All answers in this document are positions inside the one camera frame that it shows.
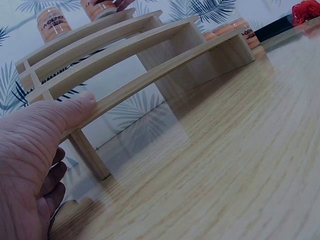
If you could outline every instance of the orange jar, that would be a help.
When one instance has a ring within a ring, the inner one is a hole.
[[[245,31],[242,32],[241,34],[244,37],[244,39],[246,40],[246,42],[248,43],[250,49],[254,49],[260,45],[260,41],[257,38],[255,32],[251,29],[249,23],[246,20],[244,20],[242,17],[239,17],[239,18],[235,19],[234,21],[232,21],[231,25],[235,29],[245,28]]]
[[[207,31],[203,34],[205,40],[209,41],[212,39],[215,39],[217,37],[217,35],[215,35],[212,31]]]
[[[47,7],[39,12],[37,26],[45,43],[71,31],[64,14],[56,6]]]
[[[111,0],[81,0],[81,5],[91,22],[117,12]]]
[[[228,23],[224,23],[224,24],[221,24],[220,26],[216,27],[215,29],[213,29],[212,32],[217,36],[221,36],[223,34],[231,32],[233,30],[235,30],[235,28],[232,25],[230,25]]]

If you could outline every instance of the wooden table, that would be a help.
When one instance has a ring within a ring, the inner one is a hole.
[[[317,19],[284,32],[154,110],[140,120],[162,121],[152,142],[139,121],[108,142],[113,176],[66,176],[79,204],[59,211],[51,239],[320,239],[318,36]]]

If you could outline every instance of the tiered wooden display stand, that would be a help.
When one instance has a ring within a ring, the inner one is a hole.
[[[194,24],[197,17],[163,24],[160,10],[133,18],[134,12],[132,8],[89,23],[16,63],[23,87],[34,88],[27,95],[32,104],[56,100],[122,60],[133,55],[139,57],[148,72],[100,100],[90,118],[77,129],[65,132],[62,139],[71,140],[100,179],[110,172],[83,134],[84,126],[152,83],[169,100],[254,60],[241,36],[243,29],[206,41]],[[115,44],[41,85],[40,80],[112,43]]]

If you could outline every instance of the product label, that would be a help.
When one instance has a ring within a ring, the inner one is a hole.
[[[71,31],[71,28],[60,9],[51,8],[43,12],[38,18],[38,30],[45,43],[56,36]]]
[[[50,20],[48,20],[44,25],[43,28],[41,29],[41,31],[43,31],[46,27],[52,28],[54,26],[57,26],[59,24],[63,24],[63,23],[67,23],[66,18],[62,15],[60,16],[55,16],[53,18],[51,18]]]
[[[250,39],[256,36],[255,32],[250,28],[248,30],[245,30],[243,33],[241,33],[242,36],[244,36],[245,39]]]

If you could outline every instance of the fingernail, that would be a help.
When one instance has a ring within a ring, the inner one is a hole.
[[[83,91],[80,93],[79,97],[88,99],[90,102],[96,102],[96,97],[91,91]]]

